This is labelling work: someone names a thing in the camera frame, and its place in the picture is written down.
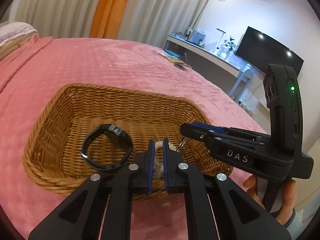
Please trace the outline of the person's right hand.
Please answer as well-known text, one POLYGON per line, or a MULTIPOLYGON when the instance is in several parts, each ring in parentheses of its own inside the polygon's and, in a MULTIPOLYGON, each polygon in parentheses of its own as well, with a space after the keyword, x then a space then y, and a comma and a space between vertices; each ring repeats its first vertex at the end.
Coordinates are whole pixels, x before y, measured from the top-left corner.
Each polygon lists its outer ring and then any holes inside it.
MULTIPOLYGON (((257 179, 254 175, 248 177, 244 182, 243 186, 247 188, 246 193, 252 197, 262 208, 265 208, 262 201, 257 195, 257 179)), ((283 204, 280 213, 277 215, 276 220, 281 224, 285 225, 293 215, 293 208, 297 199, 297 193, 295 190, 296 181, 291 180, 283 188, 283 204)))

